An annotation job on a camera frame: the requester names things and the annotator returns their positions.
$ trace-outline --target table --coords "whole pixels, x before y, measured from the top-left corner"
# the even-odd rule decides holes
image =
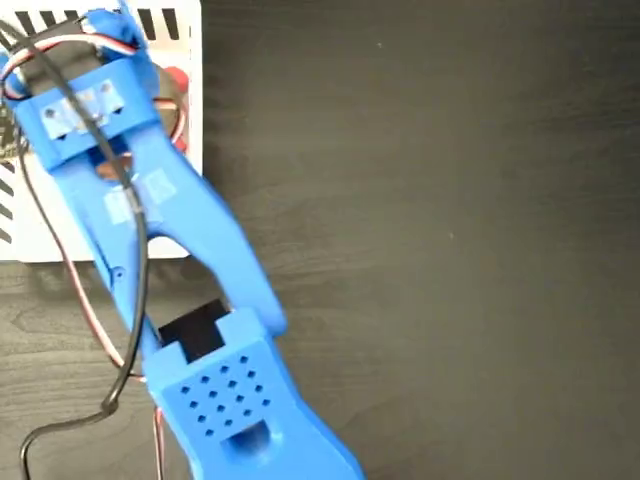
[[[302,394],[368,478],[637,477],[636,2],[205,3],[206,173],[287,308]],[[156,264],[150,313],[215,289]],[[93,411],[114,372],[57,266],[0,266],[0,322],[15,480],[23,435]],[[132,385],[111,421],[40,442],[34,478],[154,478],[150,408]]]

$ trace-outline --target white box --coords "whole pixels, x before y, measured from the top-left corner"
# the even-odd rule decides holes
[[[152,60],[162,67],[175,66],[189,76],[189,127],[187,157],[193,167],[202,173],[202,14],[199,0],[132,0],[129,9],[139,25],[140,10],[149,10],[156,39],[149,40]],[[116,1],[61,0],[62,8],[50,9],[50,0],[23,0],[21,10],[14,10],[13,2],[2,2],[0,18],[10,22],[21,31],[28,16],[35,31],[47,28],[46,19],[62,22],[75,12],[83,15],[95,8],[117,8]],[[178,38],[172,39],[164,13],[171,18],[171,10],[177,21]],[[44,204],[56,231],[60,235],[69,255],[75,261],[92,260],[84,238],[76,227],[62,195],[51,177],[41,167],[37,158],[26,158],[29,173],[40,199]],[[44,222],[42,222],[16,165],[11,172],[0,166],[0,180],[13,189],[13,195],[0,188],[0,229],[10,237],[11,242],[0,236],[0,261],[18,260],[25,263],[59,262],[62,260],[55,243]],[[13,219],[6,215],[11,212]],[[151,258],[180,258],[186,255],[182,247],[172,240],[159,238],[149,245]]]

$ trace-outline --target black cable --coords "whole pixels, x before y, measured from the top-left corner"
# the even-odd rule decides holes
[[[65,98],[69,101],[71,106],[80,116],[82,121],[84,122],[87,130],[96,140],[98,147],[100,148],[102,154],[105,157],[105,160],[108,161],[112,167],[116,176],[118,177],[119,182],[122,184],[123,191],[129,201],[131,206],[131,210],[133,212],[135,224],[136,224],[136,233],[138,236],[138,286],[136,292],[136,304],[135,304],[135,314],[134,314],[134,322],[133,327],[131,329],[131,335],[129,337],[129,345],[127,347],[127,353],[124,359],[124,365],[120,368],[118,377],[116,378],[113,386],[105,396],[104,400],[101,403],[100,412],[93,414],[91,416],[87,416],[84,418],[79,418],[75,420],[69,420],[66,422],[52,423],[43,427],[36,428],[33,430],[22,443],[22,447],[20,448],[20,464],[22,467],[22,477],[24,480],[31,480],[31,475],[29,472],[29,463],[28,463],[28,452],[30,446],[33,442],[41,437],[42,435],[47,435],[50,433],[61,432],[66,430],[72,430],[79,427],[92,425],[101,420],[104,420],[111,415],[113,415],[118,409],[118,400],[120,395],[122,394],[127,380],[131,371],[133,370],[133,366],[136,361],[136,356],[138,353],[138,347],[140,345],[140,339],[142,336],[142,328],[144,325],[144,316],[145,316],[145,307],[146,307],[146,299],[147,299],[147,287],[148,287],[148,275],[149,275],[149,258],[148,258],[148,234],[147,234],[147,224],[144,215],[144,211],[140,202],[140,198],[135,190],[131,182],[131,178],[127,174],[123,165],[118,162],[118,158],[116,157],[111,145],[109,144],[109,140],[104,136],[100,128],[96,125],[96,123],[91,118],[91,115],[82,103],[78,100],[73,89],[68,84],[66,79],[63,77],[60,70],[56,67],[56,65],[36,46],[34,43],[25,35],[20,33],[17,29],[15,29],[12,25],[0,19],[0,31],[5,32],[9,36],[13,37],[17,40],[18,45],[23,48],[27,48],[31,54],[34,56],[34,59],[40,63],[45,73],[49,76],[49,78],[55,83],[56,87],[62,91]],[[19,158],[21,158],[21,162],[24,163],[24,145],[22,144],[21,139],[18,139],[18,152]]]

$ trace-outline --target blue 3d-printed part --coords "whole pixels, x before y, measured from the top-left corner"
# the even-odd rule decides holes
[[[144,39],[122,14],[89,13],[101,33],[141,48],[113,56],[70,82],[119,151],[145,209],[150,238],[167,236],[217,277],[234,310],[212,319],[224,345],[189,363],[179,342],[162,345],[145,319],[141,352],[148,388],[196,480],[360,480],[355,458],[304,403],[273,337],[282,307],[242,229],[218,194],[172,145],[154,108],[157,78]],[[6,57],[0,57],[0,67]],[[9,101],[93,252],[102,280],[131,329],[137,238],[122,188],[100,178],[96,142],[58,89]]]

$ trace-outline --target robotic arm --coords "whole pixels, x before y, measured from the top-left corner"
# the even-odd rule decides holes
[[[151,396],[196,480],[364,479],[352,454],[298,394],[273,340],[287,327],[282,307],[223,200],[167,136],[153,100],[154,65],[120,3],[120,13],[95,10],[82,19],[95,30],[95,64],[75,74],[68,66],[65,74],[116,153],[131,153],[128,173],[149,238],[170,237],[197,257],[233,307],[205,306],[160,334],[145,318],[140,351]],[[41,35],[35,40],[42,50],[75,41]],[[62,92],[14,74],[29,61],[26,49],[0,56],[4,100],[60,188],[131,330],[140,258],[128,192],[96,173],[105,158]]]

